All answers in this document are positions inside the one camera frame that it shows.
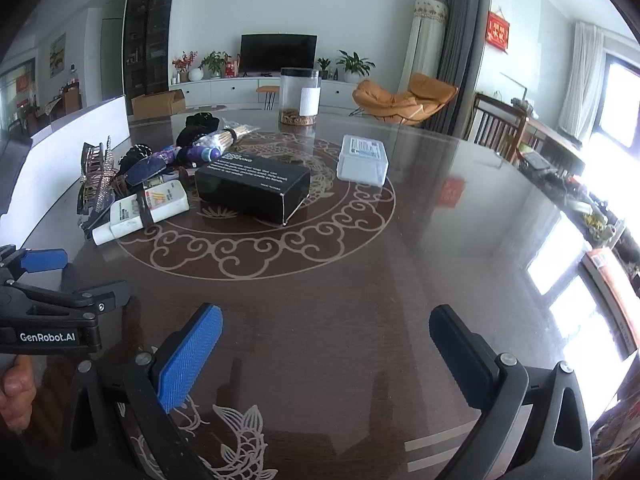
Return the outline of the person's left hand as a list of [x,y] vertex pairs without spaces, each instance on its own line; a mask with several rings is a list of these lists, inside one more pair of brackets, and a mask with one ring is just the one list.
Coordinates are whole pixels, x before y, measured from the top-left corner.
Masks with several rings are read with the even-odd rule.
[[37,393],[31,356],[17,356],[1,379],[1,417],[6,428],[21,432],[32,418]]

